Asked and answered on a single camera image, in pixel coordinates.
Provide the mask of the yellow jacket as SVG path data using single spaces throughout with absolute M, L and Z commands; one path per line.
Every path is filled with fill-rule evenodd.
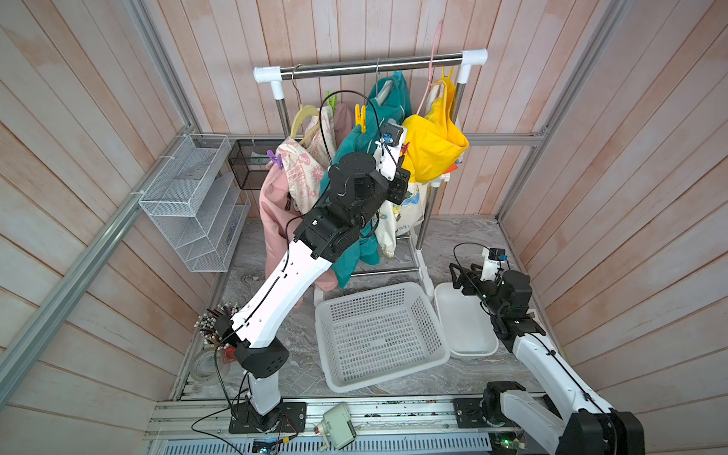
M 411 183 L 428 183 L 452 171 L 469 148 L 468 138 L 450 118 L 455 92 L 450 74 L 442 69 L 442 77 L 430 86 L 423 115 L 417 113 L 404 121 L 409 146 L 403 168 L 411 173 Z

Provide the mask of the pink wire hanger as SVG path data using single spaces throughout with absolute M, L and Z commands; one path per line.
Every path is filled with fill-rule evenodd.
M 432 46 L 430 49 L 430 60 L 428 60 L 428 79 L 427 84 L 425 86 L 425 91 L 423 94 L 423 97 L 421 99 L 421 102 L 417 108 L 416 114 L 421 115 L 423 113 L 423 109 L 426 103 L 426 100 L 428 98 L 428 93 L 430 93 L 430 87 L 432 87 L 433 84 L 433 78 L 434 78 L 434 56 L 435 51 L 439 49 L 439 45 L 442 41 L 442 35 L 443 35 L 443 28 L 444 28 L 444 19 L 441 19 L 435 29 L 435 34 L 433 36 L 432 40 Z

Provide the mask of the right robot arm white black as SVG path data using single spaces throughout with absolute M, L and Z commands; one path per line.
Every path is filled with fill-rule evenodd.
M 542 386 L 540 402 L 516 381 L 492 381 L 480 404 L 483 422 L 491 427 L 513 424 L 549 454 L 643 454 L 644 427 L 630 411 L 618 411 L 593 390 L 557 352 L 533 316 L 529 276 L 497 269 L 482 280 L 481 267 L 449 266 L 452 284 L 478 299 L 496 338 Z

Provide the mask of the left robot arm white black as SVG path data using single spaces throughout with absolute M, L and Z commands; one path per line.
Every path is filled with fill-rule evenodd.
M 411 174 L 403 163 L 400 153 L 376 158 L 354 152 L 331 166 L 326 189 L 296 227 L 280 263 L 245 306 L 214 322 L 216 341 L 233 347 L 248 374 L 248 403 L 259 417 L 282 401 L 278 371 L 289 356 L 276 337 L 282 322 L 307 288 L 358 242 L 381 206 L 404 200 Z

